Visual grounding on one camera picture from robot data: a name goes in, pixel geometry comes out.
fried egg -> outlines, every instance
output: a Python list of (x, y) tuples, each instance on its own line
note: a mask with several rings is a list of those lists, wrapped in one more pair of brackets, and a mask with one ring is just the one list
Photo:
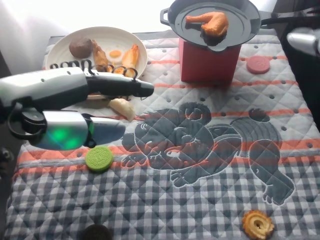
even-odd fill
[(125, 50), (121, 47), (114, 47), (106, 49), (106, 57), (111, 62), (111, 64), (121, 65), (122, 58), (124, 57)]

quilted mat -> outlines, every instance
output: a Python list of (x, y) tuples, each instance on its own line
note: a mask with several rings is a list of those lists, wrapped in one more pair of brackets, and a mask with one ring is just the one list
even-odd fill
[[(135, 120), (103, 100), (68, 108), (126, 124), (123, 138), (108, 144), (114, 163), (94, 174), (85, 147), (25, 143), (5, 239), (76, 240), (102, 224), (115, 240), (245, 240), (250, 210), (271, 218), (271, 239), (320, 239), (320, 134), (274, 31), (242, 45), (227, 90), (180, 81), (171, 31), (138, 37), (149, 58), (141, 79), (155, 91), (131, 98)], [(270, 59), (269, 72), (247, 71), (255, 55)]]

white backdrop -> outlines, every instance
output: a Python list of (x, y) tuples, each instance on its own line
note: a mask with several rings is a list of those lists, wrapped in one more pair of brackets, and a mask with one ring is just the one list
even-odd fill
[[(277, 0), (251, 0), (272, 12)], [(109, 26), (131, 33), (170, 29), (160, 11), (174, 0), (0, 0), (0, 51), (12, 74), (40, 70), (48, 40)]]

frying pan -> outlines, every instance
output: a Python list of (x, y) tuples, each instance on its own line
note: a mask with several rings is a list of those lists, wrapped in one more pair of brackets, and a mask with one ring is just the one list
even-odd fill
[[(226, 14), (229, 27), (224, 38), (214, 41), (201, 31), (202, 23), (188, 23), (186, 16), (198, 16), (209, 12)], [(244, 44), (252, 39), (261, 25), (286, 23), (305, 18), (319, 18), (320, 7), (287, 13), (259, 11), (249, 0), (175, 0), (169, 8), (160, 12), (160, 22), (168, 25), (182, 39), (221, 52), (228, 47)]]

white plate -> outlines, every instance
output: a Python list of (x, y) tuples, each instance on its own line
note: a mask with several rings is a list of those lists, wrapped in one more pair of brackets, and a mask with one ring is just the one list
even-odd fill
[[(75, 31), (60, 41), (58, 41), (51, 51), (49, 52), (46, 62), (45, 62), (45, 69), (50, 69), (50, 65), (58, 64), (62, 62), (70, 62), (70, 61), (80, 61), (81, 59), (75, 58), (71, 55), (69, 51), (69, 44), (72, 39), (76, 37), (86, 37), (88, 39), (95, 40), (96, 43), (102, 48), (103, 51), (112, 51), (113, 49), (121, 49), (123, 51), (128, 51), (133, 44), (137, 44), (139, 47), (139, 58), (137, 61), (137, 65), (135, 69), (138, 72), (138, 78), (141, 76), (143, 71), (145, 70), (148, 62), (147, 57), (147, 50), (145, 45), (141, 42), (139, 38), (133, 35), (130, 32), (125, 30), (115, 28), (115, 27), (108, 27), (108, 26), (96, 26), (96, 27), (89, 27), (85, 29), (81, 29)], [(91, 54), (90, 57), (86, 58), (92, 61), (94, 65), (94, 57)], [(101, 99), (103, 96), (101, 95), (89, 95), (88, 99)]]

